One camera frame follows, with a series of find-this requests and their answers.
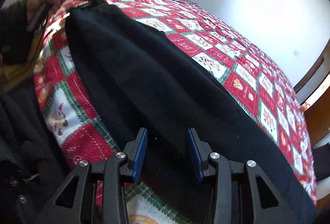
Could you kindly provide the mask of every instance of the bed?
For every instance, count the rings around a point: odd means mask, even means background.
[[[203,8],[178,0],[106,0],[138,22],[165,32],[180,50],[207,69],[278,146],[314,204],[316,180],[306,122],[285,74],[269,56]],[[49,18],[34,68],[40,109],[71,167],[103,161],[118,151],[75,70],[64,23],[65,0]],[[102,195],[98,186],[98,202]],[[190,223],[143,182],[126,189],[131,223]]]

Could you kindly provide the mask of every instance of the blue gripper pad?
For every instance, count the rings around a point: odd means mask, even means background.
[[[202,159],[201,156],[199,155],[197,144],[191,129],[188,129],[187,135],[188,135],[188,139],[187,139],[188,148],[189,148],[192,164],[194,167],[195,176],[197,177],[199,182],[202,182],[204,179],[204,174],[202,170]]]
[[[148,144],[148,130],[147,129],[145,129],[145,128],[140,129],[136,140],[138,141],[139,139],[141,139],[140,144],[136,151],[135,159],[133,162],[132,179],[134,182],[136,182],[140,177],[144,156],[146,154],[146,146]]]

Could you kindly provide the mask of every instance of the black sleeve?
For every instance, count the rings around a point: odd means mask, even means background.
[[[27,32],[27,0],[20,0],[0,10],[0,49],[6,65],[26,62],[32,32]]]

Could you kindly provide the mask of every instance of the black fabric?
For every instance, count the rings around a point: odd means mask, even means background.
[[[330,176],[330,144],[313,149],[316,181]]]
[[[149,130],[143,180],[166,202],[204,223],[210,188],[197,182],[185,154],[186,132],[194,127],[229,160],[255,160],[298,223],[312,223],[316,209],[275,143],[163,32],[107,4],[72,9],[65,28],[76,70],[119,147],[140,127]]]
[[[40,112],[33,78],[0,95],[0,219],[33,223],[69,172]],[[23,179],[39,174],[29,183]],[[18,196],[27,202],[19,202]]]
[[[27,32],[27,0],[20,0],[0,9],[0,48],[6,65],[26,62],[33,33]]]

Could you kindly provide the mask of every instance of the wooden furniture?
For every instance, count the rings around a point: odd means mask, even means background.
[[[330,87],[305,111],[305,119],[312,145],[330,133]]]

